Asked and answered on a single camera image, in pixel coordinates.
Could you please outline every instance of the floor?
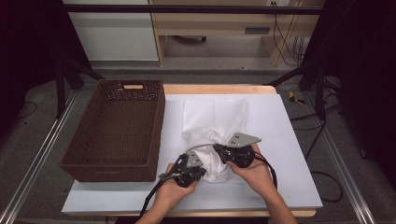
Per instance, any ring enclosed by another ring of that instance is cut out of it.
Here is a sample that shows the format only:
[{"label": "floor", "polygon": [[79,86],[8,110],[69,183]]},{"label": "floor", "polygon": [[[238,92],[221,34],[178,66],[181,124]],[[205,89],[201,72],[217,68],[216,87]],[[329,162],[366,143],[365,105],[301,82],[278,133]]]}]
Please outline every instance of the floor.
[{"label": "floor", "polygon": [[[285,54],[285,58],[288,63],[293,62],[289,55]],[[138,63],[133,69],[115,69],[99,64],[95,69],[104,77],[114,79],[133,77],[160,78],[165,83],[264,84],[294,67],[285,63],[272,66],[259,37],[209,36],[203,43],[176,36],[168,42],[163,67]],[[14,219],[15,223],[106,223],[103,217],[70,217],[61,213],[74,179],[60,169],[60,160],[90,99],[90,84],[94,82],[88,77],[83,78],[87,83],[86,88],[76,96],[77,100],[62,129],[51,129],[57,122],[56,91],[55,83],[49,82],[28,92],[25,107],[15,120],[13,129],[0,140],[0,210],[4,211],[0,223],[11,223]],[[299,77],[294,77],[277,88],[290,118],[313,113],[311,105],[314,95],[312,91],[299,91],[295,85],[298,80]],[[291,91],[299,101],[290,100]],[[69,92],[73,96],[74,92],[67,88]],[[326,90],[325,95],[329,96],[326,107],[338,103],[331,91]],[[316,117],[292,123],[305,155],[315,141],[320,123]],[[53,141],[46,139],[49,132],[54,132],[57,138]],[[36,160],[37,154],[44,160]],[[314,173],[324,206],[311,218],[299,218],[300,223],[396,223],[395,190],[374,161],[361,157],[359,143],[355,141],[353,131],[339,107],[327,113],[325,128],[309,154],[307,163],[311,171],[324,172],[342,183],[343,190],[340,191],[331,177]],[[35,175],[32,179],[26,179],[26,174]],[[352,181],[346,179],[345,175],[352,177]],[[341,192],[344,195],[337,200]],[[7,221],[4,214],[7,215],[10,207],[14,208],[11,209],[14,213],[9,214]],[[164,221],[170,222],[195,223],[199,220]]]}]

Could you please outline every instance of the woven texture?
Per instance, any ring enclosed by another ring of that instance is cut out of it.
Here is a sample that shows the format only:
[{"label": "woven texture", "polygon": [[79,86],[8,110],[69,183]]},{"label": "woven texture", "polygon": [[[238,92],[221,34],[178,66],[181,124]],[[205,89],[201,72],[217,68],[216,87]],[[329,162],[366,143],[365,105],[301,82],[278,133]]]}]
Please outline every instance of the woven texture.
[{"label": "woven texture", "polygon": [[161,81],[100,80],[62,168],[80,182],[154,181],[164,108]]}]

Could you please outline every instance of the black metal frame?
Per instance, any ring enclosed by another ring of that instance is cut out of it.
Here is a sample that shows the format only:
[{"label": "black metal frame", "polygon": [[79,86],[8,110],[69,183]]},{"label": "black metal frame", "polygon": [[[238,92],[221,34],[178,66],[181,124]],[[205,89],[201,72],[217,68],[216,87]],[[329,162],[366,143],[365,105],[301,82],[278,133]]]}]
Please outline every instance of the black metal frame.
[{"label": "black metal frame", "polygon": [[[96,12],[96,13],[214,13],[214,14],[274,14],[274,15],[325,15],[325,14],[333,14],[334,12],[339,12],[341,9],[336,8],[325,8],[325,7],[241,7],[241,6],[184,6],[184,5],[172,5],[172,6],[164,6],[164,5],[42,5],[42,9],[45,10],[60,10],[63,12]],[[347,9],[342,10],[342,14],[347,13]],[[309,76],[305,76],[302,82],[300,83],[300,88],[306,90],[309,88],[316,80],[317,74],[315,71],[318,70],[320,62],[326,58],[326,51],[329,49],[330,42],[334,40],[333,35],[337,31],[337,25],[342,21],[341,18],[331,32],[321,41],[317,50],[315,50],[315,57],[311,61],[306,59],[303,60],[303,63],[300,67],[288,72],[285,76],[274,80],[268,84],[263,85],[271,85],[277,86],[284,81],[290,79],[291,77],[301,75],[304,73],[308,73]],[[55,51],[58,51],[59,54],[59,46],[55,48]],[[101,76],[94,73],[91,69],[85,68],[82,65],[77,64],[73,60],[61,60],[59,62],[59,69],[57,74],[57,83],[58,83],[58,117],[62,114],[64,108],[64,94],[63,94],[63,83],[62,77],[64,72],[64,67],[66,65],[71,65],[74,68],[77,68],[79,71],[88,74],[89,76],[100,79]],[[317,99],[317,108],[322,108],[322,100]]]}]

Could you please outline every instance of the white wall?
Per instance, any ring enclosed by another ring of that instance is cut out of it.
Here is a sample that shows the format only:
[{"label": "white wall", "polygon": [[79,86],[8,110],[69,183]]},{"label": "white wall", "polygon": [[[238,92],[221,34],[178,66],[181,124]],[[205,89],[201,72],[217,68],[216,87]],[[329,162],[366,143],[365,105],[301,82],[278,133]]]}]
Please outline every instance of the white wall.
[{"label": "white wall", "polygon": [[[147,5],[148,0],[64,0],[65,4]],[[148,13],[69,13],[90,61],[158,61]]]}]

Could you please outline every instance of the wooden desk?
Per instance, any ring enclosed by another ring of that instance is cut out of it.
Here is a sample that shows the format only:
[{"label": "wooden desk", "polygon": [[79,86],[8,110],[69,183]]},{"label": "wooden desk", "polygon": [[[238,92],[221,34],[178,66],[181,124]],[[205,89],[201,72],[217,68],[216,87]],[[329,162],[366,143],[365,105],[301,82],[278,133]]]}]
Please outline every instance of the wooden desk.
[{"label": "wooden desk", "polygon": [[[254,6],[265,7],[270,0],[149,0],[151,5],[204,5],[204,6]],[[322,7],[324,0],[290,0],[288,7]],[[279,31],[275,32],[274,15],[233,14],[151,14],[160,63],[166,51],[169,35],[258,35],[262,36],[273,65],[278,65],[281,53],[286,49]],[[276,21],[283,37],[289,44],[292,36],[310,37],[318,16],[278,15]],[[246,33],[248,27],[264,28],[264,33]]]},{"label": "wooden desk", "polygon": [[[296,217],[312,217],[316,208],[322,206],[286,110],[273,87],[166,84],[164,89],[167,102],[158,174],[163,172],[169,162],[174,162],[179,150],[185,147],[182,146],[185,140],[180,132],[184,99],[223,101],[244,97],[249,108],[247,117],[250,118],[247,120],[246,129],[259,134],[258,136],[264,136],[259,146],[266,148],[263,153],[276,169],[278,190],[289,203],[291,212]],[[138,216],[143,201],[154,185],[155,182],[76,181],[69,192],[63,212],[71,216]],[[199,185],[194,194],[185,198],[168,214],[169,217],[269,216],[269,212],[263,208],[261,197],[244,181],[237,184],[210,184],[200,181]]]}]

